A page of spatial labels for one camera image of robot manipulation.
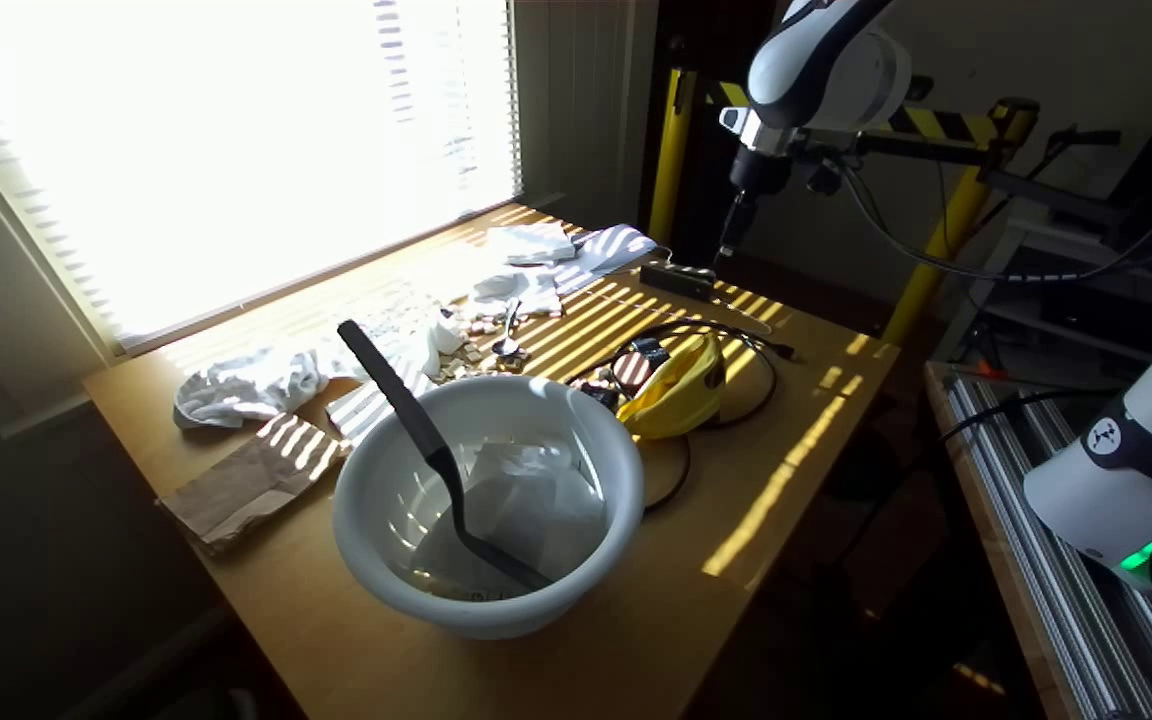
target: black spoon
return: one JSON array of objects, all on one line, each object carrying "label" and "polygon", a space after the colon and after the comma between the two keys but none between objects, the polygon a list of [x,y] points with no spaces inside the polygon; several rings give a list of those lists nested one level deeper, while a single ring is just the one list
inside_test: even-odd
[{"label": "black spoon", "polygon": [[454,497],[454,523],[455,534],[469,552],[475,552],[482,560],[489,560],[494,569],[502,569],[507,579],[516,579],[522,587],[545,587],[549,575],[539,575],[532,563],[516,560],[513,552],[495,548],[494,538],[482,538],[469,530],[464,523],[464,479],[455,466],[455,456],[446,438],[446,432],[427,418],[427,413],[422,409],[422,400],[407,391],[407,384],[401,378],[401,371],[391,371],[391,364],[379,357],[379,348],[371,344],[371,336],[355,323],[344,319],[335,323],[335,336],[353,348],[353,357],[365,364],[365,371],[378,378],[378,388],[384,391],[384,400],[391,404],[391,413],[401,417],[404,432],[413,434],[415,453],[424,456],[424,464],[434,471],[439,471],[439,479],[449,485]]}]

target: yellow banana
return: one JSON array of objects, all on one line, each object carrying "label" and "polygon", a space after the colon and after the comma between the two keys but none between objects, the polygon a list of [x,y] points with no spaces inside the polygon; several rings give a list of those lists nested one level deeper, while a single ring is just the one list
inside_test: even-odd
[{"label": "yellow banana", "polygon": [[615,418],[639,438],[688,434],[719,413],[719,391],[726,352],[712,331],[700,331],[667,352]]}]

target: window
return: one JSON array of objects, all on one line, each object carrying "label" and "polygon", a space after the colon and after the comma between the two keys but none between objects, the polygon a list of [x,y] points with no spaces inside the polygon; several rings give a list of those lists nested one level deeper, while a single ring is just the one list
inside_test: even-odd
[{"label": "window", "polygon": [[507,0],[0,0],[0,194],[109,348],[513,201]]}]

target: white bowl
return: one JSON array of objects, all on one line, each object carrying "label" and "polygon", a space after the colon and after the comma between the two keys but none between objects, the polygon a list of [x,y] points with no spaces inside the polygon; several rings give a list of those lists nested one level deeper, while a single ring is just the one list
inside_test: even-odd
[{"label": "white bowl", "polygon": [[506,640],[552,622],[615,569],[639,528],[643,464],[638,443],[593,394],[527,374],[455,378],[434,388],[422,404],[454,449],[507,434],[552,434],[575,443],[589,460],[589,479],[603,493],[610,528],[573,570],[525,597],[454,601],[413,585],[404,570],[415,552],[413,543],[449,508],[449,493],[387,413],[355,443],[335,479],[334,523],[349,570],[387,608],[455,636]]}]

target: bowl rim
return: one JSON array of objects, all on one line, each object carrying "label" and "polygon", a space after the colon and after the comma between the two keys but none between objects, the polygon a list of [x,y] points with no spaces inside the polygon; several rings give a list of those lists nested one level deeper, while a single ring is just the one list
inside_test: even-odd
[{"label": "bowl rim", "polygon": [[539,394],[539,400],[563,400],[573,417],[589,418],[595,417],[595,432],[603,432],[603,443],[615,443],[610,456],[613,464],[613,479],[622,489],[622,499],[610,505],[610,530],[603,538],[593,548],[593,557],[583,557],[568,575],[525,592],[525,597],[506,597],[506,601],[454,601],[454,597],[434,597],[422,592],[415,585],[401,579],[391,570],[391,563],[384,560],[384,552],[378,543],[368,543],[365,528],[353,523],[349,517],[360,508],[365,499],[365,485],[353,479],[368,456],[368,449],[378,449],[379,438],[401,434],[401,418],[391,413],[384,413],[365,438],[349,453],[342,477],[335,477],[335,493],[334,493],[334,530],[335,530],[335,552],[349,563],[349,570],[378,592],[384,604],[438,621],[438,622],[516,622],[525,615],[538,615],[539,608],[568,608],[575,604],[595,579],[603,579],[613,570],[613,563],[630,552],[633,530],[639,528],[639,493],[643,493],[643,464],[639,453],[630,434],[630,429],[603,409],[595,404],[589,391],[573,388],[573,384],[558,384],[545,374],[469,374],[469,378],[454,378],[439,384],[434,391],[422,394],[422,404],[449,404],[455,394],[469,391],[525,391],[525,394]]}]

